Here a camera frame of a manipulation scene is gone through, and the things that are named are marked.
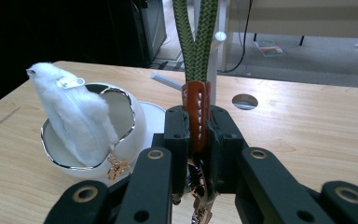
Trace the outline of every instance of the wooden table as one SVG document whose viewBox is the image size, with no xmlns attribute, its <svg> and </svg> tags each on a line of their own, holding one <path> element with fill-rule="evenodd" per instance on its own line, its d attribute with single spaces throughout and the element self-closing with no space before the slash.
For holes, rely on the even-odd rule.
<svg viewBox="0 0 358 224">
<path fill-rule="evenodd" d="M 168 109 L 180 92 L 150 78 L 153 70 L 86 63 L 55 63 L 87 82 L 108 82 L 138 100 Z M 158 71 L 184 82 L 184 74 Z M 240 93 L 258 107 L 231 103 Z M 243 77 L 218 77 L 216 105 L 234 118 L 251 147 L 272 151 L 303 185 L 358 185 L 358 88 L 310 85 Z M 79 182 L 52 165 L 40 140 L 46 115 L 29 81 L 0 100 L 0 223 L 42 223 L 62 193 Z M 172 223 L 189 223 L 193 198 L 173 207 Z M 233 195 L 220 195 L 210 223 L 241 223 Z"/>
</svg>

